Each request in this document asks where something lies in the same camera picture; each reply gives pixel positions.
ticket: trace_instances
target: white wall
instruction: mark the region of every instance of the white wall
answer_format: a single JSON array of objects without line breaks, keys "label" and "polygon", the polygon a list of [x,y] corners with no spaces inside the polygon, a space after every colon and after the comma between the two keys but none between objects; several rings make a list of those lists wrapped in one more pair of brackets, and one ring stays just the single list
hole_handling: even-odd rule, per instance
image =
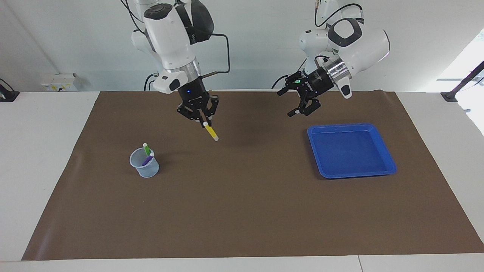
[{"label": "white wall", "polygon": [[[7,27],[12,16],[1,13],[3,2],[31,33],[36,50]],[[232,72],[208,78],[208,89],[270,88],[304,60],[298,37],[313,28],[314,0],[202,2],[212,14],[215,32],[229,36],[232,54]],[[85,91],[139,90],[146,75],[155,71],[150,59],[132,46],[132,22],[118,0],[0,4],[0,76],[20,86],[17,89],[40,89],[37,76],[21,80],[20,75],[58,69],[77,73]],[[357,75],[353,88],[416,91],[434,81],[484,28],[481,4],[482,0],[367,0],[366,24],[383,27],[392,50],[381,63]],[[203,72],[225,69],[223,39],[213,37],[195,45],[195,51]]]}]

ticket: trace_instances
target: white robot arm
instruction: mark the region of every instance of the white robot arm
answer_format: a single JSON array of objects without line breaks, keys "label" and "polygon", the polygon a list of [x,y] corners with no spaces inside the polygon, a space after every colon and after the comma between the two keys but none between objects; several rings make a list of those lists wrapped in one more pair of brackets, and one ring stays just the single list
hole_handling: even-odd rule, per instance
[{"label": "white robot arm", "polygon": [[159,76],[153,83],[154,89],[166,94],[178,91],[182,103],[177,111],[190,120],[211,126],[219,100],[205,90],[202,79],[220,72],[202,76],[191,48],[212,35],[224,36],[213,33],[207,8],[199,0],[177,0],[175,5],[136,0],[136,9],[142,14],[146,30],[133,32],[132,40],[156,64]]},{"label": "white robot arm", "polygon": [[[316,15],[319,5],[320,0],[317,0]],[[300,37],[301,49],[307,55],[305,69],[288,76],[286,86],[278,92],[283,95],[288,90],[296,90],[300,95],[300,104],[288,113],[290,117],[314,112],[321,106],[316,97],[332,87],[350,98],[350,79],[390,53],[387,33],[364,24],[359,3],[328,0],[322,17],[325,20],[318,25],[315,16],[315,24],[326,24],[324,29],[308,30]]]}]

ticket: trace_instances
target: black cable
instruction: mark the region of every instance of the black cable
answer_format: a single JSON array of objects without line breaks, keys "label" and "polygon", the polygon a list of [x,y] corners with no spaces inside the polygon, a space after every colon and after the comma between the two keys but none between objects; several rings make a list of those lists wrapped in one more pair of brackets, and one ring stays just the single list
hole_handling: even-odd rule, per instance
[{"label": "black cable", "polygon": [[10,84],[7,83],[7,81],[3,80],[0,78],[0,81],[2,81],[3,83],[7,84],[8,87],[10,87],[12,89],[12,91],[15,91],[14,88],[12,88],[12,86],[10,86]]},{"label": "black cable", "polygon": [[277,85],[277,83],[279,83],[279,81],[281,81],[281,79],[286,78],[286,77],[288,77],[288,76],[282,76],[279,79],[277,79],[271,89],[274,89],[274,87]]},{"label": "black cable", "polygon": [[129,17],[131,18],[131,21],[133,21],[133,24],[135,25],[136,29],[137,29],[139,32],[143,33],[143,35],[144,35],[144,34],[145,34],[145,32],[143,32],[143,31],[142,31],[142,30],[139,28],[138,24],[137,24],[137,23],[136,23],[136,21],[135,21],[135,18],[136,18],[136,20],[138,20],[138,21],[140,21],[140,22],[142,22],[142,23],[143,23],[143,21],[141,21],[140,19],[138,19],[138,17],[136,17],[136,16],[135,16],[135,15],[134,15],[134,14],[131,12],[131,9],[130,9],[129,4],[128,4],[128,0],[125,0],[124,2],[123,2],[123,0],[120,0],[120,1],[121,1],[121,3],[124,5],[124,7],[125,7],[125,8],[128,10],[128,12],[129,12]]},{"label": "black cable", "polygon": [[306,60],[307,60],[307,59],[305,59],[305,60],[302,62],[301,66],[299,66],[299,69],[298,69],[296,72],[299,72],[299,71],[301,70],[301,68],[303,67],[303,65],[306,63]]},{"label": "black cable", "polygon": [[152,80],[152,81],[150,81],[150,82],[148,83],[148,90],[149,90],[149,91],[151,91],[151,84],[152,84],[153,82],[154,82],[154,80]]},{"label": "black cable", "polygon": [[129,14],[131,14],[136,20],[138,20],[140,23],[145,23],[143,22],[142,20],[140,20],[138,17],[136,17],[136,15],[133,14],[133,12],[131,12],[131,9],[129,8],[129,5],[126,5],[125,2],[123,2],[122,0],[120,0],[121,3],[123,4],[123,6],[129,11]]},{"label": "black cable", "polygon": [[323,26],[324,24],[326,24],[326,22],[331,19],[331,17],[333,17],[336,13],[340,12],[342,9],[344,8],[347,8],[347,7],[350,7],[350,6],[356,6],[356,7],[359,7],[361,11],[363,11],[363,7],[361,7],[360,5],[358,4],[355,4],[355,3],[352,3],[352,4],[348,4],[348,5],[344,5],[342,7],[340,7],[339,9],[337,9],[335,12],[333,12],[333,14],[331,14],[328,18],[326,18],[326,20],[324,20],[324,22],[320,25],[318,25],[318,22],[317,22],[317,18],[318,18],[318,9],[317,8],[314,12],[314,25],[319,28],[321,26]]},{"label": "black cable", "polygon": [[[298,69],[296,72],[299,72],[299,71],[301,70],[301,68],[303,67],[303,65],[306,63],[306,60],[307,60],[307,59],[305,59],[305,60],[302,62],[301,66],[299,66],[299,69]],[[288,77],[288,76],[282,76],[282,77],[280,77],[279,79],[277,79],[277,80],[276,80],[276,82],[274,83],[274,85],[272,86],[272,88],[271,88],[271,89],[274,89],[274,87],[277,85],[277,83],[279,83],[279,81],[281,81],[281,79],[286,78],[286,77]]]},{"label": "black cable", "polygon": [[314,61],[316,62],[316,60],[317,60],[317,59],[319,59],[319,58],[323,58],[324,62],[326,62],[327,60],[329,60],[329,59],[330,59],[330,57],[328,57],[328,56],[319,55],[319,56],[316,56],[316,57],[314,58]]},{"label": "black cable", "polygon": [[146,78],[146,81],[145,81],[145,87],[143,88],[143,91],[146,91],[146,86],[148,85],[148,81],[150,80],[150,78],[152,78],[154,76],[154,74],[151,74],[149,75],[147,78]]},{"label": "black cable", "polygon": [[229,44],[229,41],[228,41],[228,37],[227,35],[225,34],[216,34],[216,33],[212,33],[211,36],[219,36],[219,37],[224,37],[225,40],[227,41],[227,63],[228,63],[228,70],[227,71],[217,71],[217,72],[211,72],[209,74],[206,74],[204,76],[202,76],[202,79],[204,78],[207,78],[209,76],[214,76],[216,74],[228,74],[230,73],[230,44]]}]

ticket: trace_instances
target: plastic cup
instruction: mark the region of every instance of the plastic cup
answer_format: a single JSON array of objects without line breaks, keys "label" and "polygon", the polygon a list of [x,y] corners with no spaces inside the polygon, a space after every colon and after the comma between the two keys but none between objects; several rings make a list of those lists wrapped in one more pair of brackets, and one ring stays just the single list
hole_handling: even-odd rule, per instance
[{"label": "plastic cup", "polygon": [[131,153],[131,156],[129,157],[129,163],[138,171],[140,176],[147,179],[153,177],[158,173],[158,170],[160,170],[160,165],[156,161],[156,157],[154,157],[150,160],[150,162],[148,162],[147,165],[141,166],[146,160],[146,157],[147,156],[144,148],[138,148],[133,153]]}]

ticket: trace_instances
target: power outlet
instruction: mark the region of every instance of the power outlet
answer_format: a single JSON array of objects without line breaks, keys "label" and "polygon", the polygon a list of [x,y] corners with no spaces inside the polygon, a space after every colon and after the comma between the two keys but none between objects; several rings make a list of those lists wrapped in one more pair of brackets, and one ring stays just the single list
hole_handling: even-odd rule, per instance
[{"label": "power outlet", "polygon": [[77,91],[77,84],[75,74],[45,76],[41,82],[44,91]]}]

